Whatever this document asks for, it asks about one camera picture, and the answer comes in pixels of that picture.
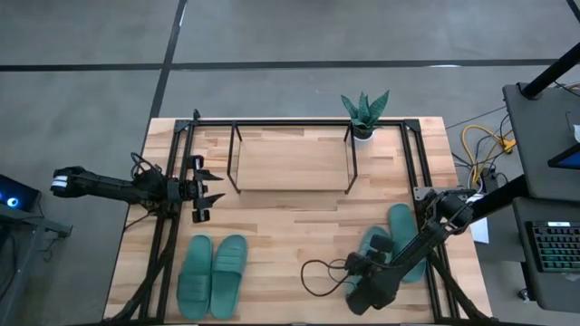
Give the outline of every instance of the gray floor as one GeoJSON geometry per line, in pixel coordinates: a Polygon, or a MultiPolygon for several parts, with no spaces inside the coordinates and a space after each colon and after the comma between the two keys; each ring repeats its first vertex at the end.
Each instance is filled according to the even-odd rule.
{"type": "MultiPolygon", "coordinates": [[[[0,64],[162,62],[178,0],[2,0],[0,64]]],[[[578,40],[566,1],[189,0],[174,62],[556,58],[578,40]]],[[[172,72],[161,117],[344,116],[340,94],[391,89],[388,116],[442,116],[447,126],[503,105],[501,87],[544,66],[172,72]]],[[[139,151],[159,72],[0,72],[0,173],[45,193],[47,216],[72,236],[39,257],[19,324],[98,321],[127,206],[59,199],[55,168],[82,165],[128,177],[139,151]]],[[[561,82],[580,81],[572,70],[561,82]]],[[[477,123],[497,129],[505,110],[448,129],[451,149],[477,123]]],[[[473,149],[482,134],[471,131],[473,149]]],[[[487,153],[489,142],[480,151],[487,153]]],[[[521,173],[517,150],[496,161],[521,173]]],[[[465,184],[467,171],[458,168],[465,184]]],[[[573,324],[575,315],[522,303],[517,263],[479,247],[494,315],[504,321],[573,324]]]]}

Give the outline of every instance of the black keyboard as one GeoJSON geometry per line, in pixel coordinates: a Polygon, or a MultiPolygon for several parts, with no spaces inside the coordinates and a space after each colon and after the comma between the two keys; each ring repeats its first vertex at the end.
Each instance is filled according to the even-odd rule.
{"type": "Polygon", "coordinates": [[[541,272],[580,272],[580,223],[528,222],[541,272]]]}

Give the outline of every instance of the potted plant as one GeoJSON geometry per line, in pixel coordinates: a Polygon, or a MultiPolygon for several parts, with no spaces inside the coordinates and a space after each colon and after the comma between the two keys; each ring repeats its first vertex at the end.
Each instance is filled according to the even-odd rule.
{"type": "Polygon", "coordinates": [[[343,104],[348,113],[351,115],[351,121],[353,122],[353,134],[354,137],[359,141],[368,141],[374,136],[375,123],[379,120],[387,106],[387,101],[389,100],[389,91],[386,91],[381,97],[376,99],[369,106],[369,96],[364,95],[361,92],[361,98],[359,99],[359,107],[355,107],[351,100],[346,96],[341,95],[343,99],[343,104]]]}

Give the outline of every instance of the green slide sandal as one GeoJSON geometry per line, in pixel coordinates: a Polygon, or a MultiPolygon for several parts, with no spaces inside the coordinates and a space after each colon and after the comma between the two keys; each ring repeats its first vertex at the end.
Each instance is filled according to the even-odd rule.
{"type": "Polygon", "coordinates": [[[201,321],[209,308],[211,255],[213,244],[206,235],[196,235],[189,247],[178,278],[178,307],[183,317],[201,321]]]}
{"type": "MultiPolygon", "coordinates": [[[[371,239],[373,235],[381,235],[387,238],[391,238],[389,236],[389,233],[387,232],[387,230],[383,229],[380,226],[377,225],[373,225],[371,227],[369,227],[366,232],[364,233],[364,235],[362,236],[361,242],[359,243],[359,250],[358,253],[362,254],[362,255],[366,255],[367,252],[371,249],[371,239]]],[[[392,254],[391,253],[386,253],[385,255],[385,263],[388,263],[391,261],[392,258],[392,254]]],[[[349,276],[349,278],[346,279],[346,282],[349,282],[346,284],[346,295],[348,296],[353,290],[354,290],[354,284],[357,284],[360,280],[362,279],[361,276],[349,276]]]]}
{"type": "MultiPolygon", "coordinates": [[[[392,254],[396,256],[419,232],[413,222],[411,210],[405,204],[391,206],[391,209],[389,209],[389,225],[391,226],[392,241],[394,242],[392,254]]],[[[425,259],[421,260],[402,278],[402,281],[405,283],[417,282],[425,274],[426,266],[427,261],[425,259]]]]}
{"type": "Polygon", "coordinates": [[[239,288],[246,268],[247,241],[242,235],[227,237],[217,249],[212,272],[209,311],[217,319],[230,319],[239,299],[239,288]]]}

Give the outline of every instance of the wooden table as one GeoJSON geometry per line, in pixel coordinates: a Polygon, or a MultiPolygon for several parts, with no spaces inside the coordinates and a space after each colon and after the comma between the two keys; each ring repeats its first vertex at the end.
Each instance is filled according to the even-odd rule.
{"type": "MultiPolygon", "coordinates": [[[[420,124],[433,185],[455,187],[458,180],[443,119],[420,118],[420,124]]],[[[144,158],[163,168],[167,165],[173,125],[174,119],[152,120],[143,151],[144,158]]],[[[245,127],[245,132],[244,137],[253,135],[261,139],[284,140],[331,141],[342,140],[344,136],[344,129],[336,127],[245,127]]],[[[191,237],[198,234],[210,235],[215,248],[232,234],[244,235],[249,243],[248,264],[237,312],[233,320],[217,322],[432,321],[425,278],[418,283],[402,284],[394,303],[379,311],[371,308],[363,316],[349,311],[343,289],[318,298],[306,292],[300,283],[300,268],[305,261],[321,259],[330,262],[345,258],[356,250],[362,234],[370,225],[389,230],[386,212],[391,205],[406,203],[412,208],[401,133],[397,128],[377,129],[372,144],[357,149],[359,177],[349,195],[340,191],[243,191],[238,194],[226,179],[229,136],[230,127],[195,128],[192,154],[203,155],[205,168],[225,179],[208,182],[209,191],[226,195],[212,208],[211,221],[203,224],[192,224],[191,203],[183,206],[165,322],[192,322],[181,317],[176,290],[185,249],[191,237]]],[[[421,179],[413,138],[411,145],[415,170],[421,179]]],[[[177,160],[175,171],[179,171],[180,161],[177,160]]],[[[144,210],[134,206],[130,209],[127,223],[143,215],[144,210]]],[[[132,226],[124,234],[105,317],[118,312],[143,280],[154,226],[155,218],[152,217],[132,226]]],[[[452,236],[446,246],[453,276],[478,308],[491,315],[471,234],[452,236]]],[[[334,285],[323,266],[309,266],[305,275],[305,281],[313,291],[325,292],[334,285]]],[[[438,288],[446,312],[441,279],[438,279],[438,288]]],[[[153,307],[157,305],[155,290],[151,301],[153,307]]],[[[216,321],[208,314],[204,322],[216,321]]]]}

